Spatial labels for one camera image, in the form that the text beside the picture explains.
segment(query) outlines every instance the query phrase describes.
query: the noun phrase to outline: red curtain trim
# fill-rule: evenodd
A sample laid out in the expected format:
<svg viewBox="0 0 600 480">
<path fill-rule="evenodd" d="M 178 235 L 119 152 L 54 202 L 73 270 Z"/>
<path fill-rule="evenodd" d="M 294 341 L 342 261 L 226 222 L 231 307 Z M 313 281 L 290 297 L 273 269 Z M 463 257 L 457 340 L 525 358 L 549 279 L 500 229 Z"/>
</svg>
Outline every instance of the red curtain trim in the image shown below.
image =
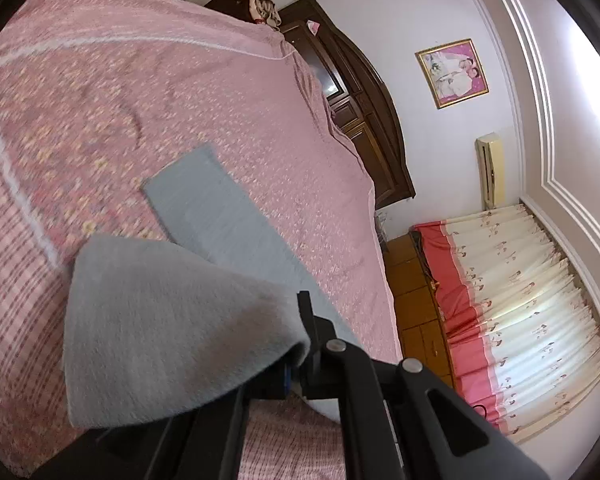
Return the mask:
<svg viewBox="0 0 600 480">
<path fill-rule="evenodd" d="M 496 393 L 498 380 L 490 369 L 495 359 L 478 326 L 482 309 L 475 303 L 473 288 L 466 284 L 458 248 L 444 221 L 419 224 L 414 229 L 422 235 L 422 249 L 433 278 L 439 283 L 436 300 L 445 319 L 458 392 L 470 405 L 484 405 L 487 419 L 506 432 L 503 413 L 497 409 L 502 394 Z"/>
</svg>

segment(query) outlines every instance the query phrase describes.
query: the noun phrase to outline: blue-gray towel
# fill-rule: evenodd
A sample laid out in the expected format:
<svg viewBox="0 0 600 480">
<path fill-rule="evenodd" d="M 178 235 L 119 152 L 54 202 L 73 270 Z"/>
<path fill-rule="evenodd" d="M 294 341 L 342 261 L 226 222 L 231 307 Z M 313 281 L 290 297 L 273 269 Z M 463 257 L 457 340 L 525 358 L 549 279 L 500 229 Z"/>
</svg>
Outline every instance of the blue-gray towel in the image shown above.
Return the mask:
<svg viewBox="0 0 600 480">
<path fill-rule="evenodd" d="M 309 340 L 296 291 L 223 269 L 170 242 L 93 235 L 64 322 L 69 420 L 80 428 L 186 412 Z"/>
<path fill-rule="evenodd" d="M 331 320 L 340 339 L 360 346 L 314 277 L 226 173 L 210 145 L 200 146 L 164 168 L 149 179 L 144 192 L 175 243 L 235 272 L 295 291 L 308 290 L 314 314 Z M 312 401 L 310 405 L 339 420 L 336 401 Z"/>
</svg>

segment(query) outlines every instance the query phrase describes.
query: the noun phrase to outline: gold picture frame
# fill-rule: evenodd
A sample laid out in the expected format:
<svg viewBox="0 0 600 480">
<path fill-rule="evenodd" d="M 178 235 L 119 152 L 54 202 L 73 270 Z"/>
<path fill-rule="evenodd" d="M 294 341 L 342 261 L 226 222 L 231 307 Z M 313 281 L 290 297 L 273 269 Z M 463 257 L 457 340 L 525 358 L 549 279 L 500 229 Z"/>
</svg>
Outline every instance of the gold picture frame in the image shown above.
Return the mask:
<svg viewBox="0 0 600 480">
<path fill-rule="evenodd" d="M 416 58 L 438 109 L 489 92 L 484 70 L 470 38 L 421 50 L 416 52 Z"/>
</svg>

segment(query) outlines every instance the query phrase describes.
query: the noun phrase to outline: floral pattern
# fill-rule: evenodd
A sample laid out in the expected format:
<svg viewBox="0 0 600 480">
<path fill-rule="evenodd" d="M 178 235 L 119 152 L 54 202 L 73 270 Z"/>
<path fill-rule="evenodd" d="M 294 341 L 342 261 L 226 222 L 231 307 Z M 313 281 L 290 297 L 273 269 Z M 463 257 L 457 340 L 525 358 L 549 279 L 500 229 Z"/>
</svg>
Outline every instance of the floral pattern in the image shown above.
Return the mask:
<svg viewBox="0 0 600 480">
<path fill-rule="evenodd" d="M 533 215 L 518 205 L 416 228 L 464 398 L 516 442 L 566 415 L 600 380 L 600 327 Z"/>
</svg>

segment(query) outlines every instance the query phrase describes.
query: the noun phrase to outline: pink checkered sheet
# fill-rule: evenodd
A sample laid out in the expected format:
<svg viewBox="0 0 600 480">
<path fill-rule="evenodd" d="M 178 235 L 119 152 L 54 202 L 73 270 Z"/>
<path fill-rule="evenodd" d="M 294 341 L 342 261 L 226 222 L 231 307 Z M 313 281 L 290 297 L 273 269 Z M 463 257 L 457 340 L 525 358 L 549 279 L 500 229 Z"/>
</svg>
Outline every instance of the pink checkered sheet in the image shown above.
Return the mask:
<svg viewBox="0 0 600 480">
<path fill-rule="evenodd" d="M 372 181 L 281 34 L 177 0 L 29 0 L 0 34 L 0 459 L 13 472 L 81 434 L 61 365 L 75 254 L 96 231 L 164 238 L 140 185 L 202 142 L 370 355 L 400 358 Z M 253 403 L 241 479 L 343 476 L 336 424 L 298 398 Z"/>
</svg>

